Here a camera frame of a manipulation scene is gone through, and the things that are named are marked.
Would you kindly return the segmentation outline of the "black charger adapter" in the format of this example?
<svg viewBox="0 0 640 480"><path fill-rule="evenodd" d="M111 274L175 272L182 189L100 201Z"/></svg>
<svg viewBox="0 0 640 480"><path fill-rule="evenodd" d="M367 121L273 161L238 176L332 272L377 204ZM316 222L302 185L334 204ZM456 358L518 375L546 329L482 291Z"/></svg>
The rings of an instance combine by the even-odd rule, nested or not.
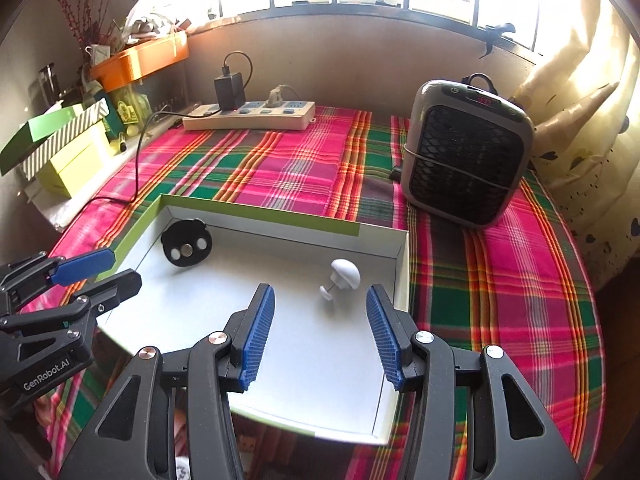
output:
<svg viewBox="0 0 640 480"><path fill-rule="evenodd" d="M214 88L219 108L223 112L237 110L245 102L244 82L240 73L222 75L214 80Z"/></svg>

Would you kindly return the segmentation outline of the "beige power strip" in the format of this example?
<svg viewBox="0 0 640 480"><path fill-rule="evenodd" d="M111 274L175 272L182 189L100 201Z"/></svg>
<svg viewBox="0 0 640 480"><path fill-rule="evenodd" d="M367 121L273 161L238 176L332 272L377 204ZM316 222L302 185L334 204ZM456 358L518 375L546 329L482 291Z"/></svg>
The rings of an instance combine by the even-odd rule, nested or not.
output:
<svg viewBox="0 0 640 480"><path fill-rule="evenodd" d="M237 110L220 110L217 104L204 104L182 120L186 130L305 130L314 120L316 103L284 101L266 107L262 101L246 102Z"/></svg>

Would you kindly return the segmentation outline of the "cream heart curtain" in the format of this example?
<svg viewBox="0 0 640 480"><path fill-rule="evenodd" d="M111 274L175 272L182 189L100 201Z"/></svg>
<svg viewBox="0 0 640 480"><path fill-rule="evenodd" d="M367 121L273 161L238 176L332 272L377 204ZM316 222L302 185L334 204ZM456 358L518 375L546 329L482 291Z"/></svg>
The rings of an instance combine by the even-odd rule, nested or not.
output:
<svg viewBox="0 0 640 480"><path fill-rule="evenodd" d="M593 287L639 253L639 44L611 0L540 0L542 60L512 100Z"/></svg>

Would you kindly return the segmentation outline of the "orange storage tray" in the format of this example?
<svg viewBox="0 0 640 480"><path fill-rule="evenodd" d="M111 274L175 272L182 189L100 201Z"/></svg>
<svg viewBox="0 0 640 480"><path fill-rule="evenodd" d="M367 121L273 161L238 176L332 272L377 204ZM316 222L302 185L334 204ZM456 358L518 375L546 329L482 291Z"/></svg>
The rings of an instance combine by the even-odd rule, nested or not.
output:
<svg viewBox="0 0 640 480"><path fill-rule="evenodd" d="M94 66L90 70L90 76L99 81L106 92L112 92L188 57L186 32L175 32L111 56Z"/></svg>

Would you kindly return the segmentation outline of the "white plug on strip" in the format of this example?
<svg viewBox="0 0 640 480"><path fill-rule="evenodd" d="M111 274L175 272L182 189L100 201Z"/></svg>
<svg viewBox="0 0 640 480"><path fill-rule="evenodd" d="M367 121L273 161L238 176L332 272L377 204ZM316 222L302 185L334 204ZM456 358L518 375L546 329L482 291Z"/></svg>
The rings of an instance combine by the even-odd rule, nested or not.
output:
<svg viewBox="0 0 640 480"><path fill-rule="evenodd" d="M278 84L277 87L274 87L269 91L265 107L273 108L281 106L284 102L283 92L285 91L291 92L296 100L300 99L298 92L292 86L289 84Z"/></svg>

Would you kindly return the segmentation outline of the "white mushroom hook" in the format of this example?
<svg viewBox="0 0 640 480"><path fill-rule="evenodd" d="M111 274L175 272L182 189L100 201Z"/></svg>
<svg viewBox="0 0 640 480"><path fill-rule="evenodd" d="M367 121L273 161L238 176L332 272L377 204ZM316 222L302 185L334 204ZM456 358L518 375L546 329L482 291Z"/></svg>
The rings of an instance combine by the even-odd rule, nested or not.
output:
<svg viewBox="0 0 640 480"><path fill-rule="evenodd" d="M331 285L329 287L321 285L319 292L321 297L326 301L332 301L332 290L338 288L341 290L356 290L361 283L361 275L355 263L344 258L334 259L331 262L332 273L330 275Z"/></svg>

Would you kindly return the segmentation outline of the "green white cardboard box tray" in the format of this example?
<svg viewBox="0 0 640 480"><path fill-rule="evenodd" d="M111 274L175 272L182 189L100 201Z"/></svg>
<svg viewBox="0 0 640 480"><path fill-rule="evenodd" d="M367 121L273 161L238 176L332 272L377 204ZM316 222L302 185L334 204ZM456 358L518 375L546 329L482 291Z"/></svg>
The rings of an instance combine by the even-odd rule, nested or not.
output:
<svg viewBox="0 0 640 480"><path fill-rule="evenodd" d="M213 239L208 257L179 268L160 236L171 223L200 219ZM381 284L409 307L409 235L404 230L311 214L163 195L115 249L116 269L142 278L137 296L101 315L99 328L128 352L189 348L245 309L260 283L276 310L258 374L232 394L235 413L321 439L384 445L398 395L384 376L366 313ZM331 262L358 266L358 289L332 290Z"/></svg>

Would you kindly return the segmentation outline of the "green striped gift box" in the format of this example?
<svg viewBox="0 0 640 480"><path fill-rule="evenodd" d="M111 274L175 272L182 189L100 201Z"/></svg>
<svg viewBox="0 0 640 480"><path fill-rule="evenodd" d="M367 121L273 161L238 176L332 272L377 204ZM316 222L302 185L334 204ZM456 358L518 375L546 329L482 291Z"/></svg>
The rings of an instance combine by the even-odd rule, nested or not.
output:
<svg viewBox="0 0 640 480"><path fill-rule="evenodd" d="M108 114L108 99L102 98L85 110L74 105L29 119L1 150L2 176L22 165L26 179L32 180L62 148Z"/></svg>

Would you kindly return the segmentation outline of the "grey portable heater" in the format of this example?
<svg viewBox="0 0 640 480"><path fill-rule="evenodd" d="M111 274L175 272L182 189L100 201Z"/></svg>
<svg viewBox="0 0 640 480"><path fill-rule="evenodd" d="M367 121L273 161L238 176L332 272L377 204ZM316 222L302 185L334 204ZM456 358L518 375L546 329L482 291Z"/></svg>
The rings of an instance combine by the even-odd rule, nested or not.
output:
<svg viewBox="0 0 640 480"><path fill-rule="evenodd" d="M533 140L532 121L487 75L427 81L402 146L401 191L413 206L486 229L518 189Z"/></svg>

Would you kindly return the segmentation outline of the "yellow green box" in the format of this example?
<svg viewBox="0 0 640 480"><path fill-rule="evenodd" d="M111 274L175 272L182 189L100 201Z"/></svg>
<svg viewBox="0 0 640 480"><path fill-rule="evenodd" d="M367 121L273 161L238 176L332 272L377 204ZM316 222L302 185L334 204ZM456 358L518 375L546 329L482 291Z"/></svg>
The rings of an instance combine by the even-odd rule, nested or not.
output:
<svg viewBox="0 0 640 480"><path fill-rule="evenodd" d="M36 180L45 190L72 198L113 155L104 122L97 122L46 162Z"/></svg>

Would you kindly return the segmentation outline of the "black round disc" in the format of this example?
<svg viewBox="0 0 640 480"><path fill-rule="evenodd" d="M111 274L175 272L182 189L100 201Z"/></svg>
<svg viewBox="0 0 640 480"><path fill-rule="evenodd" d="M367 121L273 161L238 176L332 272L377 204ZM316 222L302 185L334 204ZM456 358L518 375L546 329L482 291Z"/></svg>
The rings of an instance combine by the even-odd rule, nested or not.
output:
<svg viewBox="0 0 640 480"><path fill-rule="evenodd" d="M163 252L174 266L186 268L204 261L213 248L213 239L200 219L183 219L171 223L160 236Z"/></svg>

